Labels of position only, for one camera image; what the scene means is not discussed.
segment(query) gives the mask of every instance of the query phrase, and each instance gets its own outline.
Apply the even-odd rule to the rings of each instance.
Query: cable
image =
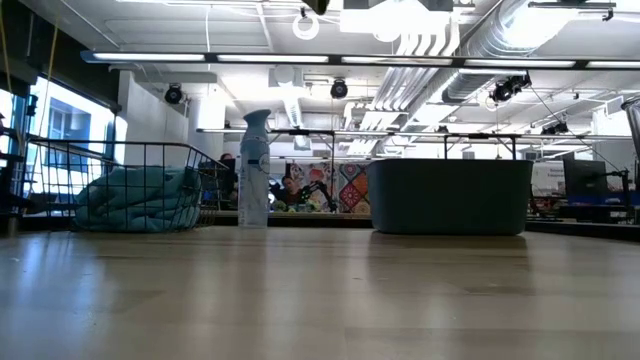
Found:
[[[45,113],[45,109],[47,107],[47,97],[49,97],[49,85],[51,84],[51,76],[53,74],[53,60],[55,59],[55,55],[56,55],[56,43],[58,41],[58,23],[60,21],[60,16],[56,16],[56,23],[54,25],[53,28],[53,40],[51,41],[51,55],[49,56],[49,68],[47,71],[47,86],[45,87],[44,90],[44,106],[42,108],[42,116],[40,117],[40,126],[38,127],[38,134],[37,136],[41,136],[40,133],[42,132],[42,125],[44,124],[44,113]],[[34,164],[33,164],[33,169],[31,169],[31,174],[30,174],[30,179],[33,179],[33,175],[35,174],[35,170],[36,170],[36,164],[35,162],[38,161],[38,155],[40,153],[40,148],[43,145],[37,145],[36,146],[36,156],[34,157]],[[24,156],[24,152],[26,151],[26,146],[24,148],[20,148],[20,156]],[[29,198],[29,196],[31,196],[33,192],[33,184],[31,184],[29,186],[29,193],[27,195],[27,198]]]
[[[209,38],[209,11],[211,11],[211,7],[207,8],[207,12],[204,15],[204,31],[207,37],[207,52],[211,52],[211,40]],[[207,64],[207,71],[211,71],[211,64]]]
[[[560,119],[558,117],[558,115],[556,115],[556,113],[554,113],[551,108],[549,108],[549,106],[544,102],[544,100],[542,100],[542,98],[540,97],[540,95],[538,95],[538,92],[536,91],[536,89],[533,88],[533,86],[529,87],[531,89],[531,91],[533,91],[533,93],[536,95],[536,97],[538,98],[538,100],[540,100],[540,103],[542,105],[544,105],[545,108],[547,108],[547,110],[549,111],[549,113],[551,114],[551,116],[553,116],[554,118],[556,118],[556,120],[558,120],[559,122],[564,122],[562,121],[562,119]],[[571,129],[569,129],[567,127],[567,130],[569,130],[569,133],[573,136],[576,137],[576,139],[580,140],[581,143],[583,143],[585,146],[588,146],[591,151],[593,151],[594,154],[598,155],[602,160],[604,160],[607,164],[611,165],[611,167],[613,167],[614,169],[616,169],[616,171],[620,171],[620,169],[618,169],[617,166],[615,166],[611,161],[609,161],[606,157],[602,156],[602,154],[600,154],[598,151],[596,151],[596,149],[594,149],[594,147],[592,145],[587,144],[586,141],[584,141],[582,138],[578,137],[576,134],[574,134],[573,131],[571,131]]]
[[[328,22],[329,24],[340,25],[340,22],[339,22],[339,21],[329,20],[329,19],[327,19],[327,18],[326,18],[326,17],[324,17],[324,16],[321,16],[321,17],[318,17],[318,18],[319,18],[320,20],[323,20],[323,21]]]
[[[149,84],[151,84],[151,86],[156,89],[156,91],[158,93],[163,93],[164,90],[162,88],[159,88],[156,86],[155,83],[151,82],[151,80],[149,79],[149,75],[147,75],[147,70],[144,69],[144,65],[140,65],[140,64],[134,64],[138,69],[142,70],[142,74],[144,74],[145,79],[147,79],[147,82]]]

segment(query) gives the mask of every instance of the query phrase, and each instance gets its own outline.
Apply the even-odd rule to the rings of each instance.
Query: ceiling light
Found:
[[[568,1],[556,2],[556,3],[532,1],[529,3],[529,8],[535,8],[535,9],[607,10],[607,9],[615,8],[616,6],[617,4],[611,1],[591,2],[591,3],[585,3],[584,1],[582,3],[575,2],[575,1],[573,3],[570,3]]]
[[[529,74],[525,74],[524,76],[510,76],[506,81],[496,83],[496,88],[491,92],[489,98],[496,104],[509,101],[512,97],[521,93],[523,88],[531,85],[531,77],[529,77]]]
[[[619,69],[619,68],[630,68],[630,69],[640,69],[640,61],[590,61],[587,64],[587,69]]]
[[[224,0],[116,0],[124,3],[164,4],[164,5],[252,5],[257,0],[224,1]]]
[[[182,92],[182,84],[169,84],[169,90],[164,95],[164,100],[171,105],[178,105],[186,99]]]
[[[246,129],[197,129],[196,132],[209,132],[217,134],[244,134]]]
[[[229,63],[314,63],[323,64],[329,62],[328,56],[314,55],[252,55],[252,54],[228,54],[218,55],[219,62]]]
[[[390,133],[386,131],[336,131],[336,135],[354,135],[354,136],[387,136]]]
[[[417,136],[417,137],[444,137],[445,133],[425,133],[425,132],[399,132],[397,136]]]
[[[346,160],[346,161],[350,161],[350,160],[371,160],[373,158],[370,157],[366,157],[366,156],[341,156],[341,157],[334,157],[333,160]]]
[[[535,68],[564,68],[568,69],[576,64],[572,60],[518,60],[518,59],[468,59],[465,66],[474,67],[535,67]]]
[[[415,65],[415,66],[448,66],[451,59],[434,59],[420,57],[382,57],[382,56],[343,56],[343,64],[384,64],[384,65]]]
[[[97,60],[113,62],[165,61],[194,62],[204,61],[204,54],[161,54],[161,53],[95,53]]]
[[[271,156],[271,159],[280,159],[280,160],[329,160],[329,157],[322,156]]]
[[[349,88],[347,84],[344,82],[344,79],[335,79],[333,81],[333,85],[331,86],[331,97],[333,99],[344,99],[349,93]]]

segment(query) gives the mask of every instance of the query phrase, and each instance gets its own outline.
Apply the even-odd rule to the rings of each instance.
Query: computer monitor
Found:
[[[234,184],[238,179],[238,175],[236,175],[236,159],[220,160],[220,162],[229,168],[220,178],[220,188],[229,194],[233,191]]]
[[[564,159],[564,181],[567,197],[606,197],[607,166],[602,161]]]

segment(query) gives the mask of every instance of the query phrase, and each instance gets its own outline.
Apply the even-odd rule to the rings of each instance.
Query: ceiling duct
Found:
[[[345,10],[370,9],[385,0],[344,0]],[[420,0],[420,3],[429,11],[453,11],[453,0]]]
[[[289,124],[294,129],[302,128],[302,111],[300,110],[299,93],[296,87],[302,87],[302,70],[291,65],[278,65],[269,70],[269,87],[282,88],[282,101],[289,118]],[[311,139],[298,135],[293,139],[295,150],[311,150]]]
[[[531,0],[504,2],[463,44],[457,55],[469,57],[527,57],[553,38],[576,15],[574,9],[529,8]],[[412,105],[410,117],[421,112],[431,122],[438,122],[457,109],[449,107],[448,114],[431,116],[422,109],[425,102],[463,103],[492,81],[494,75],[461,74],[459,70],[438,71],[430,86]]]

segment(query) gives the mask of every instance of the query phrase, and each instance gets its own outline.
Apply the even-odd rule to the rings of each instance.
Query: pipe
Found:
[[[95,30],[98,34],[102,35],[102,37],[111,43],[111,45],[115,46],[116,49],[120,49],[120,45],[117,42],[113,41],[107,34],[102,32],[102,30],[98,29],[97,26],[93,25],[91,21],[89,21],[86,17],[78,12],[78,10],[74,9],[71,5],[69,5],[65,0],[59,0],[62,5],[66,6],[67,9],[71,10],[77,17],[79,17],[82,21],[84,21],[87,25],[91,26],[93,30]]]
[[[487,21],[487,19],[489,18],[489,16],[493,15],[493,13],[500,7],[500,5],[502,5],[502,3],[504,2],[504,0],[498,0],[496,1],[495,4],[493,4],[493,6],[491,7],[491,9],[489,9],[489,11],[487,11],[484,15],[482,15],[482,17],[480,18],[480,20],[478,20],[478,22],[476,22],[475,24],[473,24],[473,26],[471,27],[471,29],[469,29],[467,32],[464,33],[464,35],[462,35],[462,37],[460,38],[460,44],[465,45],[467,43],[467,41],[469,41],[469,39],[475,35],[475,33],[478,31],[478,29],[480,28],[480,26],[484,25],[485,21]]]
[[[576,20],[598,20],[602,21],[602,14],[593,12],[580,12]],[[610,21],[625,21],[640,23],[640,13],[632,11],[616,11],[615,16]]]
[[[436,43],[434,44],[431,51],[429,51],[429,55],[435,56],[440,54],[444,56],[449,56],[453,54],[454,51],[456,51],[456,49],[460,45],[460,25],[453,19],[451,19],[451,22],[449,23],[449,42],[446,44],[446,46],[445,46],[445,41],[446,41],[446,37],[444,36],[444,34],[442,34],[441,36],[441,41],[438,41],[438,38],[436,38]],[[417,78],[419,79],[418,83],[414,87],[412,92],[409,93],[408,96],[406,96],[405,99],[402,101],[400,105],[401,109],[406,109],[411,103],[411,101],[413,101],[416,97],[418,97],[418,94],[420,93],[420,91],[423,90],[423,88],[427,85],[429,80],[431,80],[431,78],[437,72],[436,69],[420,69],[420,70],[422,71],[417,76]]]
[[[409,44],[407,46],[407,51],[405,55],[414,55],[414,51],[420,46],[420,35],[417,34],[409,34]],[[396,77],[392,78],[392,85],[389,92],[382,99],[382,109],[383,110],[392,110],[391,102],[394,98],[398,96],[398,92],[400,91],[402,85],[404,84],[407,76],[413,74],[416,69],[397,69]]]
[[[577,13],[573,10],[535,12],[529,0],[505,0],[490,21],[460,48],[461,56],[526,57],[556,36]],[[532,21],[544,26],[531,31]],[[493,80],[493,75],[468,75],[455,71],[455,79],[442,93],[447,103],[461,103]]]
[[[407,48],[409,46],[409,34],[401,34],[400,35],[400,46],[396,51],[397,55],[406,55]],[[393,82],[396,70],[398,68],[392,67],[387,70],[387,74],[384,77],[382,85],[378,88],[378,92],[373,97],[372,105],[376,110],[382,110],[382,100],[387,96],[387,94],[391,91],[391,83]]]
[[[636,154],[640,154],[640,95],[636,95],[625,101],[624,104],[622,104],[622,109],[627,112]]]
[[[431,46],[431,34],[429,33],[422,34],[422,41],[420,42],[418,49],[416,49],[416,55],[420,55],[420,56],[424,55],[427,52],[427,50],[429,50],[430,46]],[[422,77],[422,74],[424,72],[424,69],[413,69],[413,70],[414,71],[409,77],[409,81],[407,82],[406,86],[398,92],[396,99],[391,104],[392,109],[397,111],[401,110],[402,109],[401,106],[404,99],[406,99],[410,94],[414,92],[414,89],[419,83],[420,78]]]

